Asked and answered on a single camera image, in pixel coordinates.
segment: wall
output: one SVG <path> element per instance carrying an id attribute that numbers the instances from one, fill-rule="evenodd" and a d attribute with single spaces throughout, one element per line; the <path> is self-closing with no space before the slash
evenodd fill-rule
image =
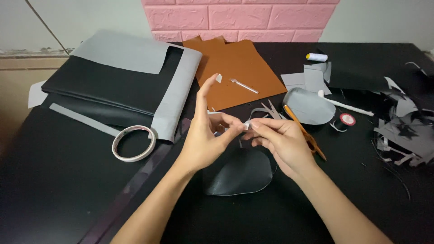
<path id="1" fill-rule="evenodd" d="M 316 42 L 339 0 L 141 0 L 154 37 Z"/>
<path id="2" fill-rule="evenodd" d="M 24 0 L 0 1 L 0 55 L 56 54 L 61 49 Z"/>
<path id="3" fill-rule="evenodd" d="M 29 2 L 65 48 L 78 47 L 99 29 L 152 38 L 140 0 Z"/>
<path id="4" fill-rule="evenodd" d="M 434 48 L 434 0 L 341 0 L 320 42 L 414 43 Z"/>

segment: fingernail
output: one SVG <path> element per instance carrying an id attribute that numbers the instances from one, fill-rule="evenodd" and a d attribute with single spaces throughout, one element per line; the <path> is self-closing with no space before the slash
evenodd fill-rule
<path id="1" fill-rule="evenodd" d="M 253 129 L 257 129 L 260 126 L 260 123 L 256 121 L 250 121 L 250 124 L 252 125 Z"/>

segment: brown leather sheet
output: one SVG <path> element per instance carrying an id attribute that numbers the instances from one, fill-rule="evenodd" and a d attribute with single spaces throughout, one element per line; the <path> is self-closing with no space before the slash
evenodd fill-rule
<path id="1" fill-rule="evenodd" d="M 215 73 L 223 77 L 221 83 L 216 82 L 207 95 L 210 111 L 212 108 L 218 111 L 287 92 L 250 40 L 225 44 L 221 37 L 202 41 L 198 36 L 184 41 L 183 45 L 203 54 L 196 72 L 199 86 Z M 259 93 L 231 82 L 231 78 Z"/>

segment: thread spool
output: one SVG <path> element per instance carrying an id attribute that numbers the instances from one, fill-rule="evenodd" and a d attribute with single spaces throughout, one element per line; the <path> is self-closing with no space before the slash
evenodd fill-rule
<path id="1" fill-rule="evenodd" d="M 309 53 L 308 55 L 306 55 L 306 58 L 307 60 L 325 62 L 327 61 L 329 56 L 325 54 L 319 54 L 319 53 Z"/>
<path id="2" fill-rule="evenodd" d="M 355 118 L 347 113 L 339 116 L 339 119 L 330 124 L 335 130 L 339 132 L 346 132 L 350 126 L 355 125 Z"/>

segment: forearm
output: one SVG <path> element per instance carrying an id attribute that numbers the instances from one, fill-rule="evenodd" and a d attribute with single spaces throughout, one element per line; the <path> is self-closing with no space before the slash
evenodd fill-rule
<path id="1" fill-rule="evenodd" d="M 335 243 L 391 243 L 319 167 L 295 181 L 324 221 Z"/>
<path id="2" fill-rule="evenodd" d="M 179 159 L 115 235 L 111 244 L 159 243 L 170 214 L 194 172 L 186 172 Z"/>

